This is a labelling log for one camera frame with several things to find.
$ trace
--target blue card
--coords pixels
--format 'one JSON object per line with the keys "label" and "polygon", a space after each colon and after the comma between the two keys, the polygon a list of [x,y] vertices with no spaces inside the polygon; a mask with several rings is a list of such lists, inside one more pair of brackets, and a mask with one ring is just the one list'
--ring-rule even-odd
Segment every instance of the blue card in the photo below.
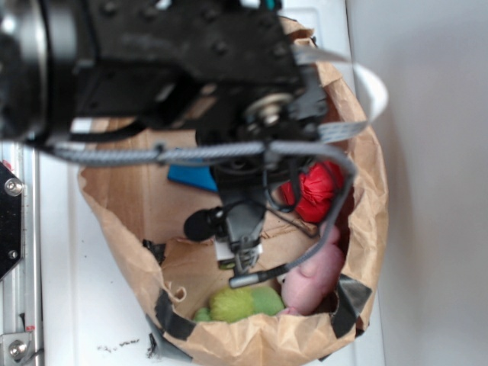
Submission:
{"label": "blue card", "polygon": [[217,185],[208,166],[170,165],[168,180],[204,189],[205,191],[217,192]]}

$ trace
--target red cloth ball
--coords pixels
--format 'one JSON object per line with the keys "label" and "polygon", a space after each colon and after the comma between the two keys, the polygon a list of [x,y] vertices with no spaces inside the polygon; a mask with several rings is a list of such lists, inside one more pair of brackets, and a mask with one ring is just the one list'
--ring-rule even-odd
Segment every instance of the red cloth ball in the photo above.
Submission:
{"label": "red cloth ball", "polygon": [[[336,189],[344,184],[341,169],[332,162],[317,163],[308,174],[300,174],[299,179],[302,198],[295,211],[303,221],[320,223],[329,211]],[[287,204],[295,202],[290,182],[281,186],[281,192]]]}

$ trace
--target bolt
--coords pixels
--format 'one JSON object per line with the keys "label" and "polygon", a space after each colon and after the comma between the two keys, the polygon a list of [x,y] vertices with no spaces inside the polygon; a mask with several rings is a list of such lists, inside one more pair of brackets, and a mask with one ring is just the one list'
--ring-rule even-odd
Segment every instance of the bolt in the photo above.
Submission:
{"label": "bolt", "polygon": [[109,1],[105,2],[104,4],[101,5],[100,8],[101,12],[108,17],[112,17],[116,15],[116,13],[119,11],[119,4],[114,1]]}
{"label": "bolt", "polygon": [[250,124],[250,125],[247,126],[247,130],[249,132],[252,132],[252,131],[254,131],[257,128],[258,128],[258,124]]}
{"label": "bolt", "polygon": [[201,12],[201,16],[203,19],[208,21],[209,23],[217,19],[217,16],[219,15],[219,12],[215,10],[214,8],[205,8]]}
{"label": "bolt", "polygon": [[13,341],[8,346],[8,353],[10,353],[10,356],[16,361],[21,360],[21,358],[24,357],[26,351],[27,346],[25,345],[25,343],[19,340]]}
{"label": "bolt", "polygon": [[148,21],[151,21],[152,19],[156,18],[158,14],[159,14],[159,10],[154,6],[148,6],[147,8],[144,8],[141,11],[141,15]]}
{"label": "bolt", "polygon": [[209,83],[206,84],[201,90],[200,93],[202,95],[211,95],[217,90],[217,84]]}
{"label": "bolt", "polygon": [[327,104],[324,101],[317,102],[316,107],[320,114],[325,114],[327,112]]}
{"label": "bolt", "polygon": [[8,252],[8,257],[10,259],[17,259],[18,257],[18,253],[16,250],[11,250],[10,252]]}
{"label": "bolt", "polygon": [[279,114],[270,114],[265,117],[265,125],[268,127],[274,126],[280,119]]}
{"label": "bolt", "polygon": [[288,49],[284,43],[278,43],[273,47],[274,57],[281,58],[288,54]]}
{"label": "bolt", "polygon": [[225,55],[227,51],[229,51],[229,47],[227,43],[223,40],[218,40],[216,43],[213,44],[212,50],[219,56]]}
{"label": "bolt", "polygon": [[182,128],[185,125],[185,120],[176,120],[171,124],[171,128],[177,130],[178,128]]}
{"label": "bolt", "polygon": [[17,178],[10,178],[5,182],[4,189],[9,196],[17,197],[24,190],[24,186]]}
{"label": "bolt", "polygon": [[244,244],[244,245],[245,244],[249,244],[251,242],[251,240],[252,240],[251,237],[250,236],[247,236],[247,235],[243,235],[241,237],[241,243]]}
{"label": "bolt", "polygon": [[302,95],[303,93],[305,93],[307,90],[305,88],[298,88],[297,90],[295,90],[295,95],[298,96],[298,95]]}
{"label": "bolt", "polygon": [[273,26],[273,20],[269,17],[259,19],[259,25],[265,29],[269,29]]}
{"label": "bolt", "polygon": [[303,133],[306,135],[313,135],[317,132],[317,126],[315,124],[306,124],[303,128]]}

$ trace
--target black microphone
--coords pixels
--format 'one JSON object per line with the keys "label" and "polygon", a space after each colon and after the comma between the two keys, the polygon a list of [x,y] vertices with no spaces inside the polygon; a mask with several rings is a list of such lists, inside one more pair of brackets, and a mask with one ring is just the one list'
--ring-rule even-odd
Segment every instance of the black microphone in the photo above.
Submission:
{"label": "black microphone", "polygon": [[214,236],[225,219],[222,207],[199,210],[185,221],[185,235],[194,242],[202,242]]}

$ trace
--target white wall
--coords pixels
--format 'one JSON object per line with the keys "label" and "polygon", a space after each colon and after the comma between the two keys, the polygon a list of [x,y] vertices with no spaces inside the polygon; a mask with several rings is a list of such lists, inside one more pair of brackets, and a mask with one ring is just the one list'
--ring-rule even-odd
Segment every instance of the white wall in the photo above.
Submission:
{"label": "white wall", "polygon": [[380,280],[388,366],[488,359],[488,1],[348,0],[357,61],[387,83]]}

